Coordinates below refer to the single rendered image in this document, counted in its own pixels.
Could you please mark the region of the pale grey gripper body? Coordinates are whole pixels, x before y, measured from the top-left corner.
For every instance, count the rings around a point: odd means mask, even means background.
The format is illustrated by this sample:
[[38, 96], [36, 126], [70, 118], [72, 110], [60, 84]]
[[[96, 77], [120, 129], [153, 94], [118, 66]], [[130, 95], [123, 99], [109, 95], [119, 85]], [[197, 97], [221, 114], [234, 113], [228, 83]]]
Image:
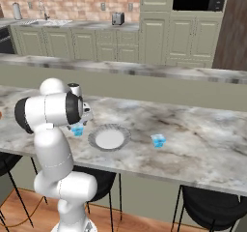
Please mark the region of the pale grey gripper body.
[[84, 112], [80, 121], [72, 124], [72, 125], [67, 125], [68, 129], [71, 129], [73, 127], [80, 127], [80, 126], [86, 126], [88, 121], [91, 121], [94, 119], [93, 112], [92, 111], [87, 111]]

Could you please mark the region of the blue yogurt container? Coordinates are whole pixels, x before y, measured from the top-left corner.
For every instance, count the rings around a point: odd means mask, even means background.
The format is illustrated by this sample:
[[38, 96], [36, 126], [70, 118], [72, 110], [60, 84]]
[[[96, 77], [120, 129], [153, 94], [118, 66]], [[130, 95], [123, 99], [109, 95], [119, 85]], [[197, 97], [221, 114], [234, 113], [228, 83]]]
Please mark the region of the blue yogurt container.
[[153, 134], [151, 141], [155, 148], [161, 148], [166, 143], [166, 138], [163, 134]]
[[74, 136], [81, 136], [83, 134], [84, 127], [82, 124], [76, 124], [71, 127], [71, 131]]

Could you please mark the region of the grey rimmed white plate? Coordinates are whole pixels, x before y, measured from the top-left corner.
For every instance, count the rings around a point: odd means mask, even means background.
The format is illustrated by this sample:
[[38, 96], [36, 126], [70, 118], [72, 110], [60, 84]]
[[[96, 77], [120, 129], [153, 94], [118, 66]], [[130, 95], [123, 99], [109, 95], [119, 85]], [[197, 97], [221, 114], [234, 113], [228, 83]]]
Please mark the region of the grey rimmed white plate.
[[118, 151], [131, 138], [128, 129], [118, 124], [104, 124], [92, 130], [88, 135], [89, 144], [104, 152]]

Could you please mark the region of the black bar stool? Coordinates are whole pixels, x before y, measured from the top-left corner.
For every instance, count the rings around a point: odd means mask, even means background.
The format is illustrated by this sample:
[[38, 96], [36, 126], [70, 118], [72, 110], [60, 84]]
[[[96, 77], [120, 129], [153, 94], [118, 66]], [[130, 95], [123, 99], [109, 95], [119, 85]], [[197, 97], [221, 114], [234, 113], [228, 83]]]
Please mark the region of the black bar stool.
[[[90, 174], [96, 178], [97, 191], [96, 191], [96, 195], [94, 196], [94, 198], [92, 198], [90, 201], [87, 202], [88, 212], [90, 212], [90, 207], [89, 207], [90, 202], [96, 202], [96, 201], [102, 199], [107, 194], [109, 195], [111, 232], [114, 232], [111, 188], [113, 187], [117, 173], [109, 172], [109, 171], [105, 171], [105, 170], [94, 169], [94, 168], [83, 167], [83, 166], [77, 166], [77, 165], [75, 165], [73, 167], [73, 171], [87, 173], [87, 174]], [[122, 179], [121, 179], [120, 173], [119, 173], [119, 196], [120, 196], [120, 216], [121, 216], [121, 220], [122, 220], [122, 218], [123, 218]]]
[[180, 185], [174, 216], [177, 215], [179, 197], [183, 205], [178, 224], [181, 225], [183, 212], [208, 232], [229, 229], [233, 232], [235, 223], [247, 215], [247, 197], [204, 188]]
[[[24, 204], [24, 201], [21, 197], [21, 194], [16, 186], [16, 183], [14, 181], [14, 177], [11, 173], [11, 170], [17, 165], [17, 163], [22, 159], [21, 155], [15, 155], [15, 154], [10, 154], [10, 153], [3, 153], [0, 152], [0, 177], [4, 176], [4, 175], [8, 175], [11, 183], [14, 187], [15, 193], [17, 194], [17, 197], [19, 198], [19, 201], [24, 209], [24, 212], [27, 216], [27, 220], [30, 222], [31, 226], [34, 226], [33, 221], [31, 220], [31, 215], [29, 214], [26, 205]], [[2, 225], [5, 230], [7, 232], [11, 232], [10, 231], [10, 227], [6, 224], [5, 222], [5, 216], [2, 212], [2, 210], [0, 209], [0, 225]]]

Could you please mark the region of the green lower cupboard run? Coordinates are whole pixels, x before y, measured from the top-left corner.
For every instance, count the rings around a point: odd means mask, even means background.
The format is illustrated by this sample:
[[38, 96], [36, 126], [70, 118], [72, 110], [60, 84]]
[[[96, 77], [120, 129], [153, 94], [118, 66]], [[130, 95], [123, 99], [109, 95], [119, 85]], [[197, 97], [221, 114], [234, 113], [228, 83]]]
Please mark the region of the green lower cupboard run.
[[70, 60], [139, 62], [139, 27], [136, 24], [113, 26], [91, 23], [46, 27], [11, 27], [18, 55], [49, 56]]

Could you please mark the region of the steel sink basin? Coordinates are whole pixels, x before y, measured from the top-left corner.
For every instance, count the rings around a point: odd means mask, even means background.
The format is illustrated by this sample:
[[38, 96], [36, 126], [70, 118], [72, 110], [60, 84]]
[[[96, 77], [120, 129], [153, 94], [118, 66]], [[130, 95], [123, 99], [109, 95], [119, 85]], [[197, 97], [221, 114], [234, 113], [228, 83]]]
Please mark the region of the steel sink basin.
[[34, 20], [29, 21], [26, 25], [38, 25], [38, 26], [64, 26], [71, 23], [72, 20]]

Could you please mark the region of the silver toaster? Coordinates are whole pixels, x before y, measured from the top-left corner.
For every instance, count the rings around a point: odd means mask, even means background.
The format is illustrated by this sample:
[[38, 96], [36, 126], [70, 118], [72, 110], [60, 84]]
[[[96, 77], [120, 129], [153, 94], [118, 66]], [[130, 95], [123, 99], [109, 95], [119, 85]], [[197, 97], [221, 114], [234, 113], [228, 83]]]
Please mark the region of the silver toaster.
[[124, 13], [112, 13], [112, 24], [113, 25], [124, 24]]

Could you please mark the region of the black dishwasher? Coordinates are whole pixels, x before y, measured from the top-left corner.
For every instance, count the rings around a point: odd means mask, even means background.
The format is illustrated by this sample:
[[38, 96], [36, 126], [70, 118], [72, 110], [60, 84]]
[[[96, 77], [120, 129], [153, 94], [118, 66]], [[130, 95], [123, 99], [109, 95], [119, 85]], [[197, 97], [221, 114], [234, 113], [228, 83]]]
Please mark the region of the black dishwasher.
[[0, 28], [0, 53], [14, 54], [11, 35], [7, 27]]

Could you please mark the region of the silver sink tap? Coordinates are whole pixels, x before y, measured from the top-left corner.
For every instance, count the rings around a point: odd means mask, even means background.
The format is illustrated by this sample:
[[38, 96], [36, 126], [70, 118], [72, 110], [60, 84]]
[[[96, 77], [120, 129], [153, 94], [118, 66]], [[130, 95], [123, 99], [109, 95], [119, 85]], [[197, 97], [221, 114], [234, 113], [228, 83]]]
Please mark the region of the silver sink tap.
[[41, 15], [44, 16], [44, 20], [48, 20], [50, 18], [50, 16], [47, 14], [46, 9], [45, 9], [45, 5], [43, 4], [42, 0], [39, 0], [39, 8], [41, 11]]

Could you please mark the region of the white paper towel roll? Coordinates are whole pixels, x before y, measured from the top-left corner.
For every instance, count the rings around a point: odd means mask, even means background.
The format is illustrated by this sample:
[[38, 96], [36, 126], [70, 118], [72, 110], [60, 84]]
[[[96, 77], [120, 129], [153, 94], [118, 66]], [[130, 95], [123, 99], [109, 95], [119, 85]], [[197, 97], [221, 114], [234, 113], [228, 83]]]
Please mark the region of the white paper towel roll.
[[13, 10], [14, 10], [14, 18], [16, 20], [21, 20], [22, 19], [22, 15], [21, 15], [21, 10], [19, 7], [19, 4], [14, 2], [13, 3]]

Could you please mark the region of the green tall cupboard unit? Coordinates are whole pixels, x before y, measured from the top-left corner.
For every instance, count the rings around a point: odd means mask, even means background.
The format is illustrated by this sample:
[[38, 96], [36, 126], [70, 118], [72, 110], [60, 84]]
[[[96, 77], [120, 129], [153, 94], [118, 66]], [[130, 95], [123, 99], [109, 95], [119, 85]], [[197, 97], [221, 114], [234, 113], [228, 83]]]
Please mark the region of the green tall cupboard unit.
[[140, 0], [139, 60], [211, 67], [227, 0], [209, 3], [210, 11], [176, 11], [174, 0]]

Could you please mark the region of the dark wooden fridge panel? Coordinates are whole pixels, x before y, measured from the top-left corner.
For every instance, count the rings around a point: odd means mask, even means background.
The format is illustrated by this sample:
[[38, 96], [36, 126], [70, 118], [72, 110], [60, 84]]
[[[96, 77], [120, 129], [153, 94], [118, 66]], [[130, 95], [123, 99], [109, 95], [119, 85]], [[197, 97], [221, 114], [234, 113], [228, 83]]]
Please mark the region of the dark wooden fridge panel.
[[227, 0], [212, 67], [247, 71], [247, 0]]

